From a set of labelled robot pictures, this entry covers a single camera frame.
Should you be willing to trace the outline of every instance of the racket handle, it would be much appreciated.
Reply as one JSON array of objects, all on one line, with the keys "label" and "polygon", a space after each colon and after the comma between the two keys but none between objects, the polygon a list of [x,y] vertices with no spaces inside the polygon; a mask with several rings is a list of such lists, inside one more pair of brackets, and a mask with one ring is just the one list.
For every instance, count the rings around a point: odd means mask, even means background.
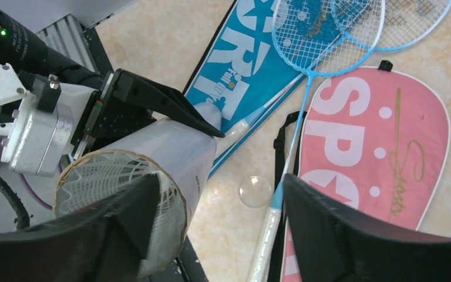
[{"label": "racket handle", "polygon": [[225,150],[229,149],[229,147],[240,140],[248,132],[248,129],[250,129],[250,125],[244,119],[241,119],[232,126],[231,129],[225,133],[225,137],[218,140],[215,158],[218,158]]},{"label": "racket handle", "polygon": [[281,211],[269,207],[264,219],[262,231],[257,242],[257,249],[250,267],[248,282],[263,282],[268,269],[274,239],[281,221]]}]

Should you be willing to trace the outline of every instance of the gray floor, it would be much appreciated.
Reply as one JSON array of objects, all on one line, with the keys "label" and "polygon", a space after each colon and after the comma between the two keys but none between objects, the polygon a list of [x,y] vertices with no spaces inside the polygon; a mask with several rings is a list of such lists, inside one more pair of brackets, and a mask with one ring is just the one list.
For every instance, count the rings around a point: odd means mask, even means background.
[{"label": "gray floor", "polygon": [[[41,222],[45,222],[53,218],[53,214],[50,210],[38,205],[26,192],[21,185],[16,173],[9,171],[8,164],[1,163],[0,161],[0,175],[8,182],[11,188],[21,198],[28,213],[31,217],[31,225],[36,225]],[[45,202],[52,204],[54,200],[53,190],[56,183],[56,175],[54,178],[45,178],[37,176],[25,176],[29,184],[32,186],[37,195]],[[14,220],[16,218],[15,212],[11,209],[10,205],[0,193],[0,232],[15,230],[16,224]]]}]

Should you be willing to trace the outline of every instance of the badminton racket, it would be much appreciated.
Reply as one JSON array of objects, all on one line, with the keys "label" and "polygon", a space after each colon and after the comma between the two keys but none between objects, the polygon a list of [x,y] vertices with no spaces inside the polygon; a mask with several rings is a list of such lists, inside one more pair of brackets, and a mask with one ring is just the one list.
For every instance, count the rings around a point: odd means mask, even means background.
[{"label": "badminton racket", "polygon": [[385,27],[375,48],[396,52],[418,43],[451,8],[451,0],[386,0]]},{"label": "badminton racket", "polygon": [[263,280],[268,266],[281,218],[282,182],[293,156],[312,82],[317,76],[342,75],[365,61],[383,29],[385,0],[279,0],[273,18],[276,51],[308,79],[281,181],[265,215],[250,268],[248,280],[255,282]]},{"label": "badminton racket", "polygon": [[267,103],[260,108],[256,109],[244,119],[234,124],[224,135],[224,138],[219,139],[217,143],[217,152],[215,158],[220,157],[229,147],[235,144],[238,140],[248,132],[251,126],[262,116],[264,111],[281,98],[288,90],[290,90],[295,83],[297,83],[304,76],[300,73],[295,79],[293,79],[288,85],[284,86],[274,97],[272,97]]}]

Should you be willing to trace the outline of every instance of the black strap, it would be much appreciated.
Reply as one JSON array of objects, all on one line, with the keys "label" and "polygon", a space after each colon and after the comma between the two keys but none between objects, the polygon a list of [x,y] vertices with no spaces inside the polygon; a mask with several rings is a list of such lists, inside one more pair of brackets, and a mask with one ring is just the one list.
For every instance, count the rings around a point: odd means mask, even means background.
[{"label": "black strap", "polygon": [[[284,163],[286,160],[286,156],[284,153],[285,150],[285,142],[286,142],[286,127],[290,124],[294,123],[298,119],[299,112],[290,113],[286,117],[286,121],[279,128],[279,132],[277,134],[277,138],[274,140],[274,150],[275,150],[275,176],[274,176],[274,187],[277,187],[279,182],[281,181],[282,170],[284,169]],[[298,140],[297,146],[297,154],[295,155],[295,163],[293,167],[293,174],[298,174],[298,164],[299,164],[299,150],[300,150],[300,140]],[[282,260],[283,260],[283,252],[284,252],[284,229],[285,229],[285,220],[284,217],[286,212],[284,211],[284,207],[281,212],[281,222],[279,224],[279,228],[277,229],[277,233],[275,235],[274,247],[272,248],[271,253],[271,261],[269,267],[269,276],[267,282],[278,282],[281,277],[282,271]]]}]

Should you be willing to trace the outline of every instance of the blue badminton racket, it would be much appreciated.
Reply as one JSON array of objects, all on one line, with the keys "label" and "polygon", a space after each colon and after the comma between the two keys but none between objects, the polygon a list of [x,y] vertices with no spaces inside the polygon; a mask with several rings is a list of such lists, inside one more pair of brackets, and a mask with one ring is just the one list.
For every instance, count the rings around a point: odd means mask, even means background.
[{"label": "blue badminton racket", "polygon": [[[385,20],[385,0],[278,0],[272,39],[283,60],[307,75],[300,113],[307,107],[317,76],[336,76],[357,68],[378,43]],[[263,281],[281,219],[282,182],[302,125],[298,116],[281,181],[268,208],[248,280]]]},{"label": "blue badminton racket", "polygon": [[386,0],[385,27],[375,50],[396,52],[418,43],[450,8],[451,0]]}]

